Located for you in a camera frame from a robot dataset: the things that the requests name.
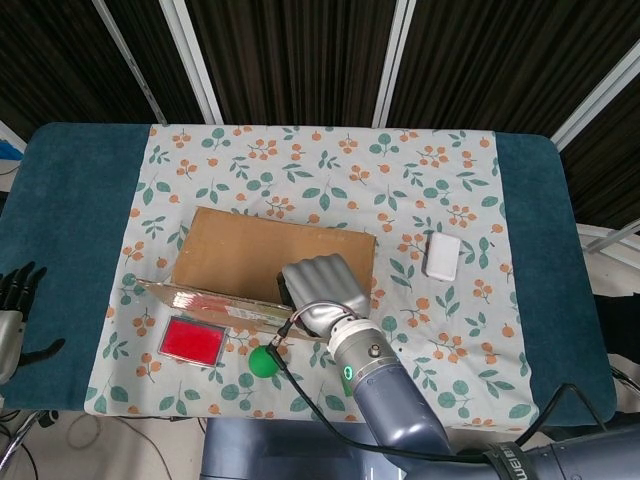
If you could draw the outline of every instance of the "floral tablecloth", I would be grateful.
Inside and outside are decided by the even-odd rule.
[[[178,311],[165,280],[197,206],[377,236],[372,320],[445,426],[517,431],[537,414],[493,132],[154,125],[124,234],[85,409],[106,415],[311,419],[286,379],[254,377],[270,336],[231,330],[214,369],[157,353]],[[426,277],[428,236],[462,239],[457,278]],[[320,343],[281,347],[334,421],[362,421]]]

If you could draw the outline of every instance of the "green ball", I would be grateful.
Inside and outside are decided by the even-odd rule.
[[[278,371],[278,364],[267,353],[267,347],[260,345],[249,355],[249,370],[256,377],[269,378]]]

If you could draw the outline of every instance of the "red ink pad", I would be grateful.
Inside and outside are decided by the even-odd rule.
[[[158,352],[163,355],[215,367],[227,329],[183,317],[171,317]]]

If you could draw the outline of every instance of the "table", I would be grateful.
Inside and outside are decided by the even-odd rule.
[[[49,267],[25,349],[57,337],[67,345],[18,371],[2,389],[8,408],[82,408],[148,131],[52,124],[31,141],[0,220],[0,269],[31,259]],[[544,405],[571,381],[608,417],[615,394],[557,152],[542,137],[496,140],[534,400]],[[574,399],[552,417],[586,422]]]

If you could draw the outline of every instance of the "white eraser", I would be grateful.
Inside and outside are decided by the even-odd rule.
[[[434,232],[429,242],[427,276],[445,282],[455,280],[459,253],[459,238]]]

